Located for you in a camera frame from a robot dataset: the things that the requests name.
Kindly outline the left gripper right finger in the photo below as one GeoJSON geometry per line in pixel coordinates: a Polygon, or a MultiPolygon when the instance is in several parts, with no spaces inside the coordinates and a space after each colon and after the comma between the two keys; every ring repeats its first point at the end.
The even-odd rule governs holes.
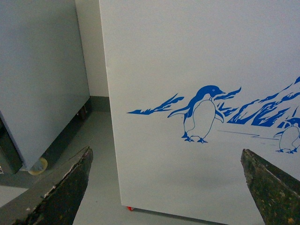
{"type": "Polygon", "coordinates": [[[300,223],[300,181],[249,149],[241,155],[247,187],[266,225],[300,223]]]}

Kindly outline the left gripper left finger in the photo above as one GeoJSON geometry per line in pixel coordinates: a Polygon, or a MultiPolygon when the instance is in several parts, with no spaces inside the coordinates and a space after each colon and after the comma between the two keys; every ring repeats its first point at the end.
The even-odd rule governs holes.
{"type": "Polygon", "coordinates": [[[2,225],[71,225],[84,197],[92,148],[87,146],[40,179],[33,187],[1,206],[2,225]]]}

